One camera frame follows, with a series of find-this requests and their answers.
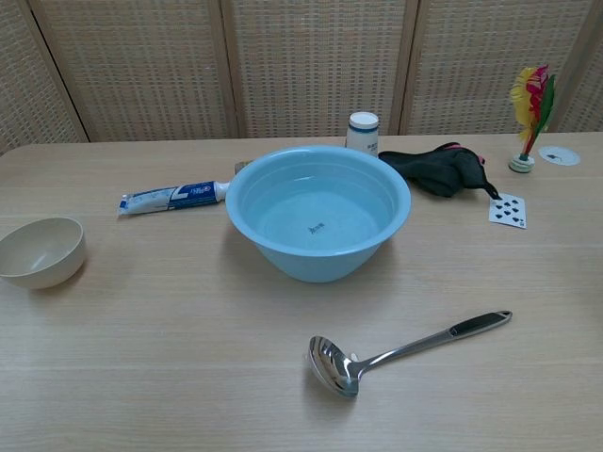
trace white disc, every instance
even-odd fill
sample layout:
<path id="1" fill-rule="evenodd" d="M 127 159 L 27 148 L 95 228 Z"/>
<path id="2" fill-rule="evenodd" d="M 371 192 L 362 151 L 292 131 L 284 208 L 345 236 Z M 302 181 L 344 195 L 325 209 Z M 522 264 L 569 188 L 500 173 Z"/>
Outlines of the white disc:
<path id="1" fill-rule="evenodd" d="M 563 165 L 564 167 L 571 167 L 580 163 L 580 156 L 577 153 L 559 146 L 545 146 L 538 150 L 538 154 L 547 162 Z"/>

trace blue plastic basin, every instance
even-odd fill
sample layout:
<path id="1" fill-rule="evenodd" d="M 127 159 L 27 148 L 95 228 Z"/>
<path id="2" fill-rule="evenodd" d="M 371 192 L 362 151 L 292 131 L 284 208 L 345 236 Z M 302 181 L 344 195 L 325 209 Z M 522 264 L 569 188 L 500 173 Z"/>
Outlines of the blue plastic basin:
<path id="1" fill-rule="evenodd" d="M 343 278 L 407 219 L 404 180 L 374 156 L 337 146 L 270 153 L 231 183 L 235 227 L 287 275 L 310 283 Z"/>

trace jar lid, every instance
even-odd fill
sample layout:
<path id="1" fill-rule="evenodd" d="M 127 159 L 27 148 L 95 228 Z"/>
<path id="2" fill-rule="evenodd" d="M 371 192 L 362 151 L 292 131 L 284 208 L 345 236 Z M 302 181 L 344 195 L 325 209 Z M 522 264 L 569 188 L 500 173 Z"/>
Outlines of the jar lid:
<path id="1" fill-rule="evenodd" d="M 379 125 L 379 117 L 368 111 L 357 111 L 350 115 L 350 125 L 357 129 L 374 129 Z"/>

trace wicker panel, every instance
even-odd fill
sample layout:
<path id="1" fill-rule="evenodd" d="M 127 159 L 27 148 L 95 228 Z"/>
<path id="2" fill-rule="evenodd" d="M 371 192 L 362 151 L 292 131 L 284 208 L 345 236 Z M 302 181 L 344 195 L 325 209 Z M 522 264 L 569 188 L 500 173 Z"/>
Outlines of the wicker panel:
<path id="1" fill-rule="evenodd" d="M 227 137 L 203 0 L 41 0 L 94 140 Z"/>
<path id="2" fill-rule="evenodd" d="M 603 42 L 599 44 L 572 103 L 563 117 L 560 132 L 603 132 Z"/>
<path id="3" fill-rule="evenodd" d="M 411 83 L 410 122 L 402 130 L 413 135 L 517 131 L 509 101 L 515 77 L 525 66 L 543 63 L 560 72 L 590 3 L 432 0 Z"/>
<path id="4" fill-rule="evenodd" d="M 15 0 L 0 0 L 0 154 L 29 143 L 79 141 Z"/>
<path id="5" fill-rule="evenodd" d="M 249 137 L 344 135 L 389 122 L 403 0 L 229 0 Z"/>

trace black cloth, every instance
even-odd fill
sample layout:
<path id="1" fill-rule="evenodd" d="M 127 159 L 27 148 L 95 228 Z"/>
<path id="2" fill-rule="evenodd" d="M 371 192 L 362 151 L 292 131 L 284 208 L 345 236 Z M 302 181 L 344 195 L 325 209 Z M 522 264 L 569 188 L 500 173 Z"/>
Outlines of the black cloth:
<path id="1" fill-rule="evenodd" d="M 494 200 L 497 189 L 488 182 L 480 158 L 459 143 L 446 143 L 428 153 L 379 153 L 404 179 L 438 196 L 450 198 L 461 188 L 483 188 Z"/>

